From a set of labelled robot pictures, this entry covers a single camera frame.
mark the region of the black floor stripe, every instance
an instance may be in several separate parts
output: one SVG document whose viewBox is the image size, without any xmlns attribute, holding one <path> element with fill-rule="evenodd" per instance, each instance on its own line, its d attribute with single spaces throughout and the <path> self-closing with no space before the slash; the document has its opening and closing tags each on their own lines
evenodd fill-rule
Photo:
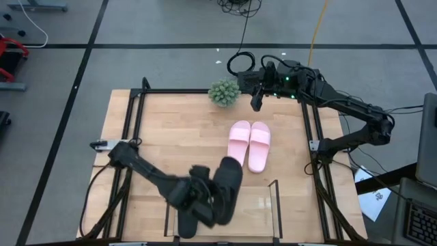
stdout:
<svg viewBox="0 0 437 246">
<path fill-rule="evenodd" d="M 419 52 L 419 55 L 422 58 L 422 62 L 426 67 L 426 71 L 428 71 L 429 77 L 431 78 L 432 83 L 434 84 L 434 87 L 437 89 L 437 75 L 436 71 L 434 71 L 434 67 L 432 66 L 431 61 L 428 58 L 428 55 L 425 52 L 424 46 L 422 45 L 419 36 L 417 35 L 416 30 L 414 30 L 414 27 L 412 26 L 410 17 L 408 17 L 407 11 L 405 11 L 405 7 L 402 4 L 401 0 L 395 0 L 397 8 L 399 8 L 399 11 L 401 12 L 402 18 L 404 19 L 405 25 L 407 26 L 408 31 L 410 32 L 411 38 L 414 41 L 414 44 L 417 46 L 417 51 Z"/>
<path fill-rule="evenodd" d="M 33 198 L 29 210 L 27 211 L 25 221 L 23 223 L 23 226 L 21 227 L 20 234 L 18 235 L 16 245 L 20 245 L 20 246 L 25 245 L 29 233 L 31 231 L 33 220 L 35 219 L 36 213 L 40 206 L 42 195 L 44 194 L 44 190 L 47 185 L 48 177 L 50 176 L 53 163 L 55 162 L 55 157 L 59 149 L 59 145 L 61 144 L 62 137 L 67 127 L 68 118 L 70 117 L 74 100 L 76 99 L 76 95 L 79 90 L 79 86 L 81 84 L 83 74 L 87 67 L 89 56 L 91 55 L 92 44 L 96 41 L 97 33 L 100 28 L 100 24 L 102 23 L 102 19 L 104 16 L 104 12 L 107 8 L 107 5 L 108 5 L 108 0 L 103 0 L 102 5 L 100 7 L 100 11 L 97 15 L 96 22 L 94 23 L 93 31 L 91 33 L 91 36 L 89 37 L 87 49 L 85 50 L 85 53 L 83 55 L 81 65 L 79 66 L 78 72 L 76 74 L 76 78 L 74 79 L 74 83 L 72 85 L 72 89 L 70 91 L 70 95 L 68 97 L 66 107 L 64 109 L 64 112 L 62 113 L 61 122 L 59 123 L 59 126 L 57 128 L 50 152 L 48 153 L 47 160 L 44 165 L 44 169 L 42 170 L 40 180 L 38 181 L 38 185 L 36 187 L 35 193 L 33 194 Z"/>
<path fill-rule="evenodd" d="M 93 44 L 93 49 L 238 49 L 240 44 Z M 244 49 L 309 49 L 311 44 L 243 44 Z M 88 44 L 47 44 L 44 49 L 86 49 Z M 314 44 L 314 49 L 415 49 L 415 44 Z M 428 49 L 437 49 L 429 44 Z"/>
</svg>

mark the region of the wooden tabletop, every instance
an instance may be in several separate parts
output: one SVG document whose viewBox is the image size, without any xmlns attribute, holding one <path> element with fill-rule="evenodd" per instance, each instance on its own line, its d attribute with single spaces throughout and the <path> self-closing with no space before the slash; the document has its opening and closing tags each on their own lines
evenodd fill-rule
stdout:
<svg viewBox="0 0 437 246">
<path fill-rule="evenodd" d="M 119 139 L 122 135 L 129 90 L 113 90 L 102 139 Z M 323 242 L 316 192 L 312 176 L 304 173 L 309 162 L 309 150 L 302 107 L 296 100 L 263 99 L 260 112 L 250 106 L 249 95 L 242 95 L 237 104 L 222 109 L 210 102 L 206 94 L 148 94 L 145 97 L 139 154 L 168 174 L 187 175 L 194 164 L 211 168 L 211 175 L 227 154 L 229 130 L 238 120 L 266 123 L 271 131 L 271 147 L 265 170 L 254 174 L 243 166 L 242 186 L 267 187 L 278 180 L 281 203 L 282 243 Z M 135 112 L 130 125 L 132 136 Z M 338 113 L 320 109 L 323 134 L 336 138 L 343 135 Z M 107 164 L 107 152 L 98 153 L 92 176 Z M 349 165 L 347 155 L 339 153 L 334 160 Z M 354 185 L 352 172 L 342 165 L 332 164 L 331 173 L 339 209 L 356 231 L 367 238 L 363 216 Z M 108 205 L 114 170 L 108 168 L 96 179 L 89 194 L 83 222 L 89 231 Z M 332 215 L 326 206 L 330 236 L 335 238 Z M 166 203 L 158 190 L 146 179 L 134 173 L 129 195 L 123 241 L 172 241 L 164 236 Z M 115 235 L 118 210 L 114 213 L 111 235 Z M 182 241 L 272 242 L 260 236 L 195 236 Z"/>
</svg>

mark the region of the pink slide sandal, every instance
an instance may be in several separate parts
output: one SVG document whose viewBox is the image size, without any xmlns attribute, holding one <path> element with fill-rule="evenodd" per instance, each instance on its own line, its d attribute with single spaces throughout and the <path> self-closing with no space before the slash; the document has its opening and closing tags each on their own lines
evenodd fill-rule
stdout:
<svg viewBox="0 0 437 246">
<path fill-rule="evenodd" d="M 249 136 L 251 135 L 251 124 L 246 120 L 236 122 L 229 132 L 229 143 L 227 144 L 227 155 L 234 157 L 243 166 L 246 156 Z"/>
<path fill-rule="evenodd" d="M 255 122 L 251 131 L 249 148 L 249 170 L 255 173 L 264 171 L 270 148 L 270 129 L 263 122 Z"/>
</svg>

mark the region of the white paper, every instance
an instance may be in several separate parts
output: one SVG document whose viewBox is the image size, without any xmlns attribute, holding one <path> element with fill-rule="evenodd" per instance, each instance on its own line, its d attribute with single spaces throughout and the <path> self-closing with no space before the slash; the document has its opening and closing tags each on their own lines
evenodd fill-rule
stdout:
<svg viewBox="0 0 437 246">
<path fill-rule="evenodd" d="M 355 182 L 368 178 L 371 178 L 371 176 L 361 169 L 355 173 Z M 375 222 L 378 215 L 381 213 L 384 204 L 387 202 L 390 193 L 391 191 L 389 189 L 383 188 L 374 192 L 359 195 L 358 199 L 360 200 L 361 212 Z"/>
</svg>

